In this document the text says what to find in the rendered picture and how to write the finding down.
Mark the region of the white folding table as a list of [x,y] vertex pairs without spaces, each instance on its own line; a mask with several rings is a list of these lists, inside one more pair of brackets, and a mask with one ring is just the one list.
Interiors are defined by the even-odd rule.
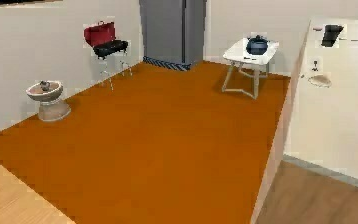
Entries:
[[[234,43],[223,54],[223,58],[230,62],[226,78],[221,87],[222,92],[239,92],[243,93],[253,99],[259,95],[259,84],[261,78],[267,78],[269,73],[270,61],[274,57],[279,48],[277,41],[268,40],[268,49],[263,55],[251,55],[246,51],[248,37],[242,38]],[[243,70],[244,64],[254,65],[253,73],[249,74]],[[252,92],[247,92],[244,89],[228,88],[228,82],[232,76],[234,68],[238,65],[238,72],[248,78],[252,79]]]

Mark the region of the black slanted box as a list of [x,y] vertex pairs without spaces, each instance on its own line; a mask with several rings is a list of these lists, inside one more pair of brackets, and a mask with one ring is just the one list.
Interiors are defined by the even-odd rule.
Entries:
[[338,24],[328,24],[325,26],[324,35],[321,41],[323,47],[332,47],[339,34],[343,31],[344,27]]

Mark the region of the red and black grill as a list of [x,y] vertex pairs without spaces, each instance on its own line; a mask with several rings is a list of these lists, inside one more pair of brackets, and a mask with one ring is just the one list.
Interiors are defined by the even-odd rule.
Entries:
[[100,74],[107,74],[110,88],[113,88],[112,75],[108,71],[107,57],[110,55],[122,56],[119,60],[122,74],[128,69],[130,75],[133,75],[130,64],[125,60],[128,55],[129,42],[116,37],[116,29],[114,22],[99,21],[93,26],[86,27],[83,30],[85,42],[91,47],[96,57],[103,62],[105,67]]

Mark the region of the beige pedestal bowl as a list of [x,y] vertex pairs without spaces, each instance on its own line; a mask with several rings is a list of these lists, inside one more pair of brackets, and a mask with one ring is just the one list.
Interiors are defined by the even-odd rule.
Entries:
[[47,80],[51,86],[43,91],[40,82],[26,89],[27,96],[39,103],[38,118],[44,122],[64,119],[71,113],[70,106],[62,99],[63,84],[57,80]]

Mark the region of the dark blue pot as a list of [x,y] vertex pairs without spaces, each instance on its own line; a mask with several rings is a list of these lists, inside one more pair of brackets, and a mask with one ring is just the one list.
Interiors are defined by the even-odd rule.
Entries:
[[246,51],[251,55],[263,55],[268,49],[268,40],[263,36],[256,35],[248,38]]

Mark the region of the grey fridge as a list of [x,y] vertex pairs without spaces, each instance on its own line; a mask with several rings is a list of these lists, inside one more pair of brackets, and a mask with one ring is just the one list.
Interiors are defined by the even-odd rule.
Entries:
[[139,0],[143,61],[188,71],[203,60],[207,0]]

